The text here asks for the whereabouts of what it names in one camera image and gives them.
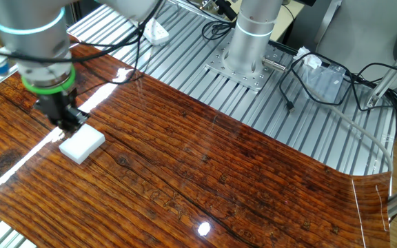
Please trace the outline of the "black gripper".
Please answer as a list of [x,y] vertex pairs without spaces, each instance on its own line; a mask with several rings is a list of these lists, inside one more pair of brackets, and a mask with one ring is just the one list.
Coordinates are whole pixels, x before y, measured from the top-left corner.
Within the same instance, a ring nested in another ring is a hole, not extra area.
[[74,87],[54,94],[38,94],[34,109],[42,112],[51,124],[64,133],[74,133],[90,117],[88,113],[77,109],[76,96],[77,89]]

